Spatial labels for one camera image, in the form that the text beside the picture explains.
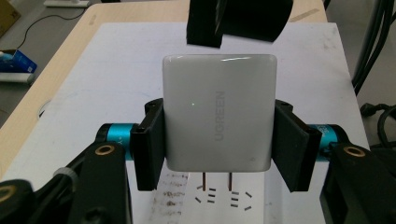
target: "screw hole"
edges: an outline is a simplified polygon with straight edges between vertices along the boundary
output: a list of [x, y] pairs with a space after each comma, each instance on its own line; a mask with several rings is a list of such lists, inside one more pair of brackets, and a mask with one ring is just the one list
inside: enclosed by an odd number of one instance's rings
[[114, 149], [115, 148], [113, 146], [102, 146], [95, 150], [95, 154], [98, 156], [105, 156], [112, 153]]
[[14, 195], [17, 188], [14, 185], [3, 186], [0, 188], [0, 203], [6, 201]]
[[357, 147], [344, 147], [344, 151], [354, 157], [365, 157], [366, 153]]

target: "white charger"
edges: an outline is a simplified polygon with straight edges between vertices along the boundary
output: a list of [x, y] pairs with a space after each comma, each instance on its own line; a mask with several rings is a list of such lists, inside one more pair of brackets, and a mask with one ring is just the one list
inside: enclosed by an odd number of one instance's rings
[[271, 164], [276, 57], [163, 59], [167, 166], [181, 172], [262, 172]]

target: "cable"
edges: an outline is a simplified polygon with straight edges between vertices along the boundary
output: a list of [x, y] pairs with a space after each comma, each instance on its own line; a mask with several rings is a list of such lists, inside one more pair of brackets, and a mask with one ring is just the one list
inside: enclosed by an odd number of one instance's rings
[[84, 8], [84, 9], [82, 10], [82, 12], [81, 12], [79, 15], [77, 15], [76, 17], [73, 17], [73, 18], [65, 18], [65, 17], [59, 16], [59, 15], [49, 15], [49, 16], [45, 16], [45, 17], [43, 17], [43, 18], [41, 18], [41, 19], [38, 19], [37, 21], [33, 22], [33, 23], [27, 28], [27, 30], [25, 31], [25, 34], [24, 34], [23, 41], [20, 43], [19, 46], [17, 46], [17, 49], [19, 49], [19, 48], [24, 44], [24, 42], [26, 41], [26, 37], [27, 37], [27, 34], [28, 34], [30, 28], [32, 28], [32, 27], [33, 27], [36, 23], [38, 23], [39, 21], [42, 21], [42, 20], [44, 20], [44, 19], [46, 19], [46, 18], [50, 18], [50, 17], [57, 17], [57, 18], [61, 18], [62, 20], [65, 20], [65, 21], [72, 21], [72, 20], [75, 20], [75, 19], [77, 19], [78, 17], [82, 16], [82, 14], [84, 14], [84, 12], [85, 12], [85, 9], [86, 9], [86, 8]]
[[371, 104], [364, 104], [361, 107], [361, 115], [363, 117], [371, 117], [375, 114], [378, 110], [384, 110], [384, 112], [379, 117], [377, 123], [377, 134], [380, 140], [380, 144], [372, 145], [370, 148], [393, 148], [396, 147], [396, 141], [390, 142], [387, 138], [387, 134], [385, 132], [385, 120], [387, 117], [391, 116], [393, 119], [396, 120], [396, 105], [371, 105]]
[[6, 110], [4, 110], [4, 109], [0, 109], [0, 113], [4, 113], [4, 114], [9, 115], [9, 113]]
[[396, 111], [396, 105], [386, 109], [379, 117], [377, 123], [378, 137], [383, 147], [392, 148], [393, 146], [393, 144], [388, 140], [387, 134], [385, 133], [385, 120], [393, 111]]
[[370, 57], [369, 62], [366, 64], [364, 67], [364, 70], [362, 71], [361, 77], [358, 80], [358, 83], [355, 86], [355, 93], [358, 94], [359, 91], [361, 90], [361, 86], [363, 85], [365, 79], [368, 77], [371, 69], [373, 68], [373, 65], [378, 58], [379, 54], [381, 53], [382, 48], [384, 48], [384, 45], [387, 41], [387, 37], [389, 34], [389, 29], [391, 26], [391, 20], [392, 20], [392, 13], [393, 13], [393, 5], [394, 5], [394, 0], [389, 0], [387, 4], [385, 4], [385, 13], [384, 13], [384, 19], [382, 23], [382, 29], [381, 29], [381, 34], [378, 38], [378, 42], [375, 46], [375, 50]]
[[361, 72], [370, 58], [370, 54], [373, 50], [375, 39], [378, 35], [378, 31], [381, 25], [382, 12], [384, 8], [385, 0], [378, 0], [375, 2], [376, 2], [375, 8], [373, 9], [374, 13], [373, 16], [371, 17], [370, 24], [367, 28], [367, 35], [364, 39], [363, 47], [361, 48], [361, 56], [359, 57], [359, 61], [357, 63], [355, 76], [352, 78], [352, 85], [354, 87], [356, 86], [358, 80], [360, 79]]
[[329, 6], [330, 2], [331, 2], [331, 0], [324, 0], [323, 6], [324, 6], [324, 9], [325, 9], [325, 10], [326, 10], [327, 7]]
[[59, 182], [56, 186], [54, 186], [48, 195], [46, 195], [43, 200], [39, 203], [33, 214], [28, 218], [26, 223], [29, 224], [38, 224], [43, 223], [47, 214], [52, 212], [54, 206], [57, 205], [57, 202], [64, 195], [65, 192], [70, 191], [71, 180], [66, 176], [61, 176]]
[[392, 16], [392, 23], [393, 23], [395, 20], [396, 20], [396, 12], [393, 13], [393, 16]]

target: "charger prong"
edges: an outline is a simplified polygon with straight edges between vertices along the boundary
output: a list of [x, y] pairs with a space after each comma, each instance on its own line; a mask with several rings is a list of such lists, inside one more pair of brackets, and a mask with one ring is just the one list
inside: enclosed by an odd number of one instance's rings
[[228, 191], [233, 190], [233, 173], [228, 173]]
[[202, 173], [202, 191], [206, 191], [206, 173]]

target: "black cable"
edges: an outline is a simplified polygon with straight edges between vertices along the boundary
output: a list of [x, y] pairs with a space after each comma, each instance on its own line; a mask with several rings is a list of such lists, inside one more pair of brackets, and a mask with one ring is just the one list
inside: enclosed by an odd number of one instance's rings
[[0, 113], [4, 113], [4, 114], [9, 115], [9, 113], [6, 110], [4, 110], [4, 109], [0, 109]]
[[383, 147], [391, 148], [393, 146], [393, 144], [388, 140], [387, 134], [385, 133], [385, 120], [393, 111], [396, 111], [396, 105], [386, 109], [379, 117], [377, 123], [378, 137]]
[[393, 23], [395, 20], [396, 20], [396, 12], [393, 13], [393, 16], [392, 16], [392, 23]]
[[326, 10], [327, 7], [329, 6], [330, 2], [331, 2], [331, 0], [324, 0], [323, 6], [324, 6], [324, 9], [325, 9], [325, 10]]
[[76, 170], [83, 162], [85, 159], [85, 153], [86, 150], [84, 149], [82, 152], [80, 152], [78, 154], [78, 156], [76, 156], [72, 161], [70, 161], [66, 167], [72, 169], [72, 170]]
[[[396, 147], [396, 141], [389, 142], [389, 144], [391, 147]], [[377, 148], [377, 147], [383, 148], [384, 145], [382, 145], [380, 143], [380, 144], [375, 144], [375, 145], [370, 146], [370, 148]]]
[[68, 189], [71, 189], [72, 182], [69, 177], [62, 176], [56, 186], [44, 197], [43, 201], [40, 202], [39, 206], [29, 217], [26, 223], [28, 224], [39, 224], [43, 223], [48, 213], [51, 213], [51, 208], [56, 206], [58, 200], [62, 197], [63, 193]]
[[[390, 106], [385, 105], [385, 104], [372, 105], [372, 104], [366, 103], [361, 107], [361, 115], [364, 117], [370, 117], [370, 116], [374, 115], [376, 113], [376, 111], [386, 110], [388, 108], [390, 108]], [[391, 115], [396, 119], [396, 113], [391, 114]]]
[[355, 76], [352, 78], [353, 87], [356, 86], [358, 80], [361, 78], [361, 73], [364, 69], [364, 66], [367, 64], [370, 58], [370, 54], [373, 50], [373, 46], [375, 44], [375, 40], [376, 37], [378, 36], [379, 28], [381, 26], [385, 3], [386, 0], [376, 1], [375, 8], [373, 9], [374, 14], [371, 17], [369, 26], [367, 28], [367, 35], [364, 39], [363, 46], [361, 48], [361, 56], [359, 57], [359, 61], [357, 63]]
[[35, 196], [39, 202], [43, 201], [48, 194], [52, 191], [52, 189], [59, 183], [59, 180], [62, 178], [61, 175], [54, 176], [46, 185], [44, 185], [41, 189], [35, 192]]
[[82, 14], [84, 14], [85, 9], [86, 9], [86, 8], [84, 8], [84, 9], [82, 10], [82, 12], [81, 12], [78, 16], [73, 17], [73, 18], [65, 18], [65, 17], [59, 16], [59, 15], [49, 15], [49, 16], [45, 16], [45, 17], [43, 17], [43, 18], [41, 18], [41, 19], [38, 19], [37, 21], [33, 22], [33, 23], [27, 28], [27, 30], [25, 31], [25, 34], [24, 34], [23, 41], [22, 41], [22, 43], [21, 43], [19, 46], [17, 46], [17, 49], [19, 49], [20, 47], [22, 47], [22, 45], [23, 45], [24, 42], [26, 41], [27, 33], [29, 32], [30, 28], [32, 28], [32, 26], [34, 26], [34, 25], [35, 25], [36, 23], [38, 23], [39, 21], [42, 21], [42, 20], [44, 20], [44, 19], [46, 19], [46, 18], [50, 18], [50, 17], [61, 18], [62, 20], [65, 20], [65, 21], [75, 20], [75, 19], [77, 19], [78, 17], [82, 16]]
[[356, 94], [358, 94], [359, 91], [361, 90], [361, 86], [363, 85], [363, 83], [366, 80], [366, 78], [368, 77], [371, 69], [373, 68], [376, 59], [378, 58], [379, 54], [381, 53], [382, 48], [384, 48], [384, 46], [385, 46], [385, 43], [387, 41], [388, 34], [389, 34], [389, 29], [391, 26], [393, 5], [394, 5], [394, 0], [388, 0], [388, 2], [385, 4], [381, 34], [378, 38], [378, 42], [375, 46], [375, 50], [374, 50], [372, 56], [370, 57], [370, 60], [364, 66], [364, 70], [362, 71], [361, 77], [358, 80], [358, 83], [356, 83], [356, 86], [355, 86]]

